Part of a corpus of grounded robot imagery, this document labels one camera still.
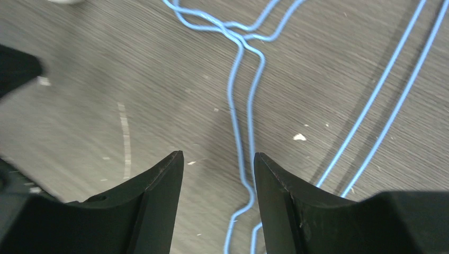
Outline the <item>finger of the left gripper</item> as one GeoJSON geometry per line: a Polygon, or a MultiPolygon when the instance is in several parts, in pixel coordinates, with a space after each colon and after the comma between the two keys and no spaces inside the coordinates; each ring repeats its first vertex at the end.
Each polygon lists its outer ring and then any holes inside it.
{"type": "Polygon", "coordinates": [[[43,73],[36,56],[1,44],[1,98],[43,73]]]}

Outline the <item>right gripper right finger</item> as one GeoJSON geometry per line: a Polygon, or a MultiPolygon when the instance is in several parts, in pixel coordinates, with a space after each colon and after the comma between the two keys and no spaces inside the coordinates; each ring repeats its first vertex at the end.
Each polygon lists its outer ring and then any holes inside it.
{"type": "Polygon", "coordinates": [[[254,158],[268,253],[448,253],[448,192],[388,191],[356,202],[254,158]]]}

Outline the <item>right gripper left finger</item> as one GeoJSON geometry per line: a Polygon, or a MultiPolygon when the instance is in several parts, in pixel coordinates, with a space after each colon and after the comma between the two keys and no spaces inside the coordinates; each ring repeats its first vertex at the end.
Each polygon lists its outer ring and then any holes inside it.
{"type": "Polygon", "coordinates": [[[169,253],[184,171],[174,151],[83,202],[33,193],[1,161],[1,253],[169,253]]]}

